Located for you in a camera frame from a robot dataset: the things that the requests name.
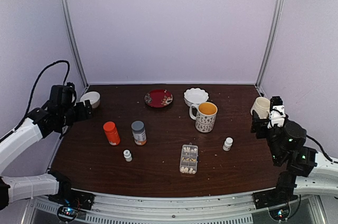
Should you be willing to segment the orange pill bottle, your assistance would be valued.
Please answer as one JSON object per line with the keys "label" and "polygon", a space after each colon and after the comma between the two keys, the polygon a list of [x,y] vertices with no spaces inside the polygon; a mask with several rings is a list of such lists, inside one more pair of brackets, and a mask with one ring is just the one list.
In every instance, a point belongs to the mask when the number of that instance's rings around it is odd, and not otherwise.
{"label": "orange pill bottle", "polygon": [[106,138],[110,145],[117,146],[120,143],[120,137],[116,124],[114,122],[106,122],[103,125],[103,129],[106,135]]}

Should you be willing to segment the grey lid pill bottle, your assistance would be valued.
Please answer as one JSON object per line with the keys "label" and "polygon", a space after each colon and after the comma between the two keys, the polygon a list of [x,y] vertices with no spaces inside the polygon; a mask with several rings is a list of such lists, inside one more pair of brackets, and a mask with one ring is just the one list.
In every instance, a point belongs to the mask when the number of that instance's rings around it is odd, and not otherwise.
{"label": "grey lid pill bottle", "polygon": [[131,124],[131,128],[135,144],[139,146],[145,145],[147,142],[147,138],[144,123],[139,120],[134,121]]}

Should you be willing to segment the clear plastic pill organizer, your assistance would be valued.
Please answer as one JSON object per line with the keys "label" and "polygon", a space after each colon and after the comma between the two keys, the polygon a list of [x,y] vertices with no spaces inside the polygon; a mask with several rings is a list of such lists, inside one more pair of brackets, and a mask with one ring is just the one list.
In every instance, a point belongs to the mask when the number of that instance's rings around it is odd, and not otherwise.
{"label": "clear plastic pill organizer", "polygon": [[183,144],[181,148],[179,171],[182,174],[196,174],[199,162],[199,147],[197,145]]}

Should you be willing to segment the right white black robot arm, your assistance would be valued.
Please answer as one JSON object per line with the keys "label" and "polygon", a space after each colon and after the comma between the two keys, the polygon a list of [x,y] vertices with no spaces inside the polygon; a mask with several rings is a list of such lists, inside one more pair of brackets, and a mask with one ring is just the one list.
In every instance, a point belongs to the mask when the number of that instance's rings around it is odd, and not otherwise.
{"label": "right white black robot arm", "polygon": [[337,159],[305,146],[310,138],[306,129],[290,120],[283,109],[273,107],[267,118],[252,112],[251,132],[267,141],[273,164],[286,167],[275,188],[255,193],[255,200],[280,204],[297,195],[337,196]]}

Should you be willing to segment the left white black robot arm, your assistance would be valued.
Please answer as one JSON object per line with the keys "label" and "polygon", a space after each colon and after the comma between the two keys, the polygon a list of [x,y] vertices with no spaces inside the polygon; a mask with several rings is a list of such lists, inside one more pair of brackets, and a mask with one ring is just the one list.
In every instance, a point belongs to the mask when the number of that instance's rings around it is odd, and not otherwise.
{"label": "left white black robot arm", "polygon": [[[1,138],[1,171],[4,171],[27,148],[51,133],[63,134],[64,128],[92,117],[89,100],[77,102],[72,83],[54,85],[49,100],[41,108],[29,111],[18,128]],[[28,198],[47,195],[54,202],[71,205],[76,193],[71,181],[59,172],[46,172],[36,176],[1,176],[1,209]]]}

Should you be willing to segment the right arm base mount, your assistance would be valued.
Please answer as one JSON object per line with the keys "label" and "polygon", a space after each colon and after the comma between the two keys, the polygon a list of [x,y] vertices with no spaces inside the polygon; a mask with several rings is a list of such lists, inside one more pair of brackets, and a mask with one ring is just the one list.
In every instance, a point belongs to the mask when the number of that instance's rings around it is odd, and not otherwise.
{"label": "right arm base mount", "polygon": [[256,209],[269,208],[298,199],[298,196],[278,189],[255,192],[252,197]]}

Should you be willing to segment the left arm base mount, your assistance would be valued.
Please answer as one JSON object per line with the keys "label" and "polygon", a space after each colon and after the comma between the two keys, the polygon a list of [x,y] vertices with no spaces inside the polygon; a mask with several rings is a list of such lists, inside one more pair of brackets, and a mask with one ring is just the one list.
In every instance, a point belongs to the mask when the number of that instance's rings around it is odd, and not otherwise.
{"label": "left arm base mount", "polygon": [[48,199],[52,202],[69,206],[74,209],[91,210],[95,195],[88,192],[71,190],[68,195],[49,195]]}

